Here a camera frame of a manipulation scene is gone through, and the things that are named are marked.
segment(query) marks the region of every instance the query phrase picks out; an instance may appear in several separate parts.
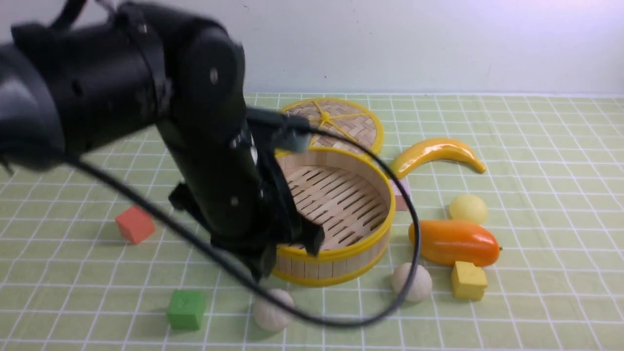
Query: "yellow block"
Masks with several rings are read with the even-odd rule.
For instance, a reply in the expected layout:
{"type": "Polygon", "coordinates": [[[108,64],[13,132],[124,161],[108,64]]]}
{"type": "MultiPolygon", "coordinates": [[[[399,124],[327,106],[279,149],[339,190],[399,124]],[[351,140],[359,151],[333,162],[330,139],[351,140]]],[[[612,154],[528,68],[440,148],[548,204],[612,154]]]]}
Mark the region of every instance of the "yellow block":
{"type": "Polygon", "coordinates": [[[481,300],[487,288],[485,271],[470,262],[455,262],[451,274],[453,297],[456,299],[481,300]]]}

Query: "green block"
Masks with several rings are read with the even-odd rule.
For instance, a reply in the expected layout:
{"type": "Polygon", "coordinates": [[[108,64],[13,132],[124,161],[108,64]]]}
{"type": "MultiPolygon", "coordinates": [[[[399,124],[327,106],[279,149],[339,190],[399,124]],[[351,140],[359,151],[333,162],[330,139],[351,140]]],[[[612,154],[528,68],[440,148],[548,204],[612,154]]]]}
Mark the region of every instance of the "green block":
{"type": "Polygon", "coordinates": [[[198,330],[206,311],[206,298],[201,291],[176,290],[169,301],[167,319],[171,329],[198,330]]]}

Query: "red block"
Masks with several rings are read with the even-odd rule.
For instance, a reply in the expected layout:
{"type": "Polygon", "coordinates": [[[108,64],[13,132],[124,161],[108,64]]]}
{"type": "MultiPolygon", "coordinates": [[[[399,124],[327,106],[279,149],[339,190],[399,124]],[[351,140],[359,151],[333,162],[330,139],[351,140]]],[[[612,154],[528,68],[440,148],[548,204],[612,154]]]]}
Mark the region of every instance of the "red block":
{"type": "Polygon", "coordinates": [[[133,244],[139,244],[156,231],[152,218],[141,208],[132,206],[115,218],[121,235],[133,244]]]}

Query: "yellow rim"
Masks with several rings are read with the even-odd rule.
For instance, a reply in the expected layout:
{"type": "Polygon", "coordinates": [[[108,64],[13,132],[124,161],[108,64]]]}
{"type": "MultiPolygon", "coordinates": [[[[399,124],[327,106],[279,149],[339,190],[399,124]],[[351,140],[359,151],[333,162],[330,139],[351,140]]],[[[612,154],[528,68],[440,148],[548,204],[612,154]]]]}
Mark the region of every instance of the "yellow rim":
{"type": "MultiPolygon", "coordinates": [[[[317,97],[314,99],[305,99],[305,100],[301,100],[301,101],[297,101],[294,102],[292,104],[288,104],[284,107],[281,108],[281,112],[285,113],[287,110],[299,105],[299,104],[307,104],[309,102],[312,102],[316,108],[319,110],[319,112],[322,112],[322,108],[318,105],[318,101],[334,101],[334,102],[342,102],[343,104],[349,105],[353,108],[359,109],[360,111],[362,111],[362,114],[367,115],[375,124],[375,129],[377,130],[377,134],[375,135],[375,141],[373,142],[373,144],[371,145],[371,147],[369,148],[374,154],[378,154],[381,151],[381,147],[384,144],[384,126],[381,124],[381,121],[379,120],[379,118],[377,117],[377,115],[375,115],[375,113],[373,113],[372,111],[370,111],[369,109],[367,109],[366,107],[357,104],[355,102],[349,101],[349,100],[345,100],[345,99],[338,99],[336,97],[317,97]]],[[[350,134],[346,134],[343,131],[341,131],[343,134],[345,134],[346,137],[352,139],[353,137],[350,134]]],[[[314,143],[314,138],[312,138],[312,140],[310,140],[310,147],[312,147],[313,143],[314,143]]],[[[281,157],[283,155],[287,155],[289,154],[289,152],[286,151],[278,151],[276,153],[277,157],[281,157]]]]}
{"type": "Polygon", "coordinates": [[[282,255],[284,257],[291,257],[292,259],[303,261],[303,262],[327,262],[338,259],[345,259],[355,255],[359,255],[360,253],[368,250],[371,246],[377,243],[379,239],[390,230],[390,226],[392,226],[392,222],[394,221],[394,212],[396,210],[396,200],[394,198],[391,183],[388,178],[377,168],[375,165],[368,160],[368,158],[354,154],[350,151],[342,150],[342,149],[334,149],[332,147],[312,147],[309,150],[311,151],[325,151],[325,152],[336,152],[339,154],[346,155],[348,157],[353,157],[360,162],[365,163],[368,167],[372,168],[377,175],[384,180],[386,188],[384,190],[388,191],[390,195],[390,208],[388,209],[388,216],[386,216],[386,220],[379,226],[377,230],[368,237],[360,240],[359,242],[343,247],[342,249],[336,250],[328,250],[319,252],[317,257],[312,257],[308,255],[308,253],[303,249],[296,249],[294,247],[289,247],[285,245],[280,245],[277,248],[278,255],[282,255]]]}
{"type": "Polygon", "coordinates": [[[273,271],[273,275],[293,284],[307,285],[311,287],[326,287],[329,285],[336,285],[336,284],[348,282],[349,280],[355,279],[359,277],[360,275],[363,275],[364,273],[369,271],[371,268],[373,268],[373,266],[375,266],[377,262],[381,260],[381,257],[386,253],[389,243],[390,243],[390,240],[386,242],[386,245],[384,245],[384,249],[379,253],[379,255],[377,255],[377,257],[375,257],[374,260],[370,261],[364,267],[354,272],[351,272],[349,274],[340,275],[339,277],[332,277],[332,278],[327,278],[327,279],[299,278],[299,277],[293,277],[290,274],[279,272],[277,270],[273,271]]]}

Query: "wooden cube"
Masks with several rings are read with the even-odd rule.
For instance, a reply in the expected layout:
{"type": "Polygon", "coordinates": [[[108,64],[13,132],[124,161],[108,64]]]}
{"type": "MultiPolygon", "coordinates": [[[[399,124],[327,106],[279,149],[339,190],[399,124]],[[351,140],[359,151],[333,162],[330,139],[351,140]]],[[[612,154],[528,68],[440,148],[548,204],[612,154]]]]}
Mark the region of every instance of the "wooden cube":
{"type": "MultiPolygon", "coordinates": [[[[407,178],[399,179],[399,183],[401,183],[401,185],[403,186],[403,188],[405,189],[407,194],[409,196],[411,196],[411,189],[409,187],[409,183],[407,181],[407,178]]],[[[392,185],[392,191],[394,192],[394,200],[396,201],[396,210],[397,211],[407,211],[407,203],[406,203],[406,201],[411,201],[411,198],[408,197],[407,199],[404,199],[403,195],[401,195],[401,192],[399,191],[399,188],[392,181],[392,179],[390,179],[390,184],[392,185]]]]}
{"type": "Polygon", "coordinates": [[[176,290],[169,301],[167,319],[171,329],[199,330],[205,311],[206,297],[201,291],[176,290]]]}
{"type": "Polygon", "coordinates": [[[485,271],[470,262],[455,262],[451,273],[453,297],[479,301],[487,288],[485,271]]]}
{"type": "Polygon", "coordinates": [[[156,231],[152,218],[138,206],[132,206],[115,218],[119,232],[133,244],[139,244],[156,231]]]}

